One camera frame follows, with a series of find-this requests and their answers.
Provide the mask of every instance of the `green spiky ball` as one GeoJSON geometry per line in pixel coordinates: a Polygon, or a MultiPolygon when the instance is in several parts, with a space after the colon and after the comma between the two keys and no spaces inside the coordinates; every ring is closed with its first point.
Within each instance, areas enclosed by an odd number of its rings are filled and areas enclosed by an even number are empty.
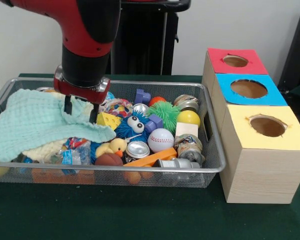
{"type": "Polygon", "coordinates": [[[173,135],[176,132],[177,117],[180,113],[180,109],[177,106],[173,106],[167,101],[158,101],[147,112],[147,115],[155,114],[163,121],[163,127],[169,130],[173,135]]]}

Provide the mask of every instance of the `red box lid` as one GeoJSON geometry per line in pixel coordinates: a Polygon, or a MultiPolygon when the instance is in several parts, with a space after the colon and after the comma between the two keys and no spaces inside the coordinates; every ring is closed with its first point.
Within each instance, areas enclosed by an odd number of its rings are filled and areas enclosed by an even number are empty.
{"type": "Polygon", "coordinates": [[[208,54],[216,74],[260,74],[268,71],[253,49],[208,48],[208,54]]]}

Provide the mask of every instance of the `blue box lid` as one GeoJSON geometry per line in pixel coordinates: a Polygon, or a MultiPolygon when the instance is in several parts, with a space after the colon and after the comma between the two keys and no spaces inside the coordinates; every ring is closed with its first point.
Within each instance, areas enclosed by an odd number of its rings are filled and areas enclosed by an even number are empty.
{"type": "Polygon", "coordinates": [[[231,104],[287,106],[269,75],[218,73],[216,77],[225,100],[231,104]]]}

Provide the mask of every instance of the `circular hole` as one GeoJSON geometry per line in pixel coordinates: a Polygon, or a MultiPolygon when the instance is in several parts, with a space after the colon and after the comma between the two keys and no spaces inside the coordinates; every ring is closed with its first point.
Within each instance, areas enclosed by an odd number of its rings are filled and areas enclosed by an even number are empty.
{"type": "Polygon", "coordinates": [[[258,133],[267,137],[279,137],[285,133],[285,124],[271,116],[256,116],[250,120],[251,126],[258,133]]]}
{"type": "Polygon", "coordinates": [[[257,81],[240,79],[231,83],[231,89],[246,98],[258,99],[268,94],[264,85],[257,81]]]}
{"type": "Polygon", "coordinates": [[[227,55],[223,58],[225,64],[235,67],[235,68],[243,68],[248,65],[248,60],[236,55],[227,55]]]}

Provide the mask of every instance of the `baseball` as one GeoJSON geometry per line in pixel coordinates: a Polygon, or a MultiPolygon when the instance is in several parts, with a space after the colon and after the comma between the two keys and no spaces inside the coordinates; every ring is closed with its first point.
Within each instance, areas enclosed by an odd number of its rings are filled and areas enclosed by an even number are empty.
{"type": "Polygon", "coordinates": [[[164,128],[157,128],[151,132],[148,138],[149,148],[154,152],[158,153],[163,150],[172,148],[175,143],[175,138],[171,132],[164,128]]]}

